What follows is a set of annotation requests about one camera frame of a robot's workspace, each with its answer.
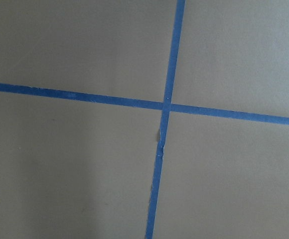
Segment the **blue tape strip lengthwise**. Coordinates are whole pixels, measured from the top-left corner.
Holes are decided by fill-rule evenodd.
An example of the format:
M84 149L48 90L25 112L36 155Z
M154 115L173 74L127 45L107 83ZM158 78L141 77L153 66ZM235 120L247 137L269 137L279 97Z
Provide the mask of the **blue tape strip lengthwise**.
M164 97L163 97L163 102L162 102L162 111L161 111L161 118L160 118L160 125L159 125L159 140L158 140L157 148L156 148L154 171L153 171L153 176L152 176L151 193L150 193L146 231L145 231L146 239L153 238L153 232L154 232L156 208L157 208L157 202L158 202L160 179L161 179L163 157L164 157L164 147L165 147L165 142L166 142L166 137L167 137L168 122L169 122L169 115L170 115L170 109L171 109L171 101L172 101L174 79L175 79L177 59L178 59L178 51L179 51L179 45L180 45L184 9L185 9L185 1L178 0L176 2L176 10L175 10L173 31L172 31L172 38L171 38L171 45L170 45L170 54L169 54L166 82L165 82L165 88L164 88Z

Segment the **blue tape strip crosswise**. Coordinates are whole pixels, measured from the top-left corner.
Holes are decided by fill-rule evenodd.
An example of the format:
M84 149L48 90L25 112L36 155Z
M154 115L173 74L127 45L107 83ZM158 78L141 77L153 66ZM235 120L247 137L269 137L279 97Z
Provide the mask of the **blue tape strip crosswise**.
M155 102L155 101L95 95L95 94L87 94L87 93L79 93L79 92L47 89L47 88L29 87L29 86L22 86L22 85L11 85L11 84L4 84L4 83L0 83L0 92L33 95L33 96L49 97L49 98L58 98L58 99L66 99L66 100L74 100L74 101L83 101L83 102L92 102L92 103L100 103L100 104L108 104L108 105L118 105L118 106L160 110L160 111L162 110L162 105L163 105L162 102ZM229 111L229 110L204 108L204 107L179 105L179 104L171 104L170 110L172 112L184 113L184 114L204 115L204 116L211 116L211 117L220 117L220 118L228 118L228 119L249 120L249 121L289 125L289 118L281 117L281 116Z

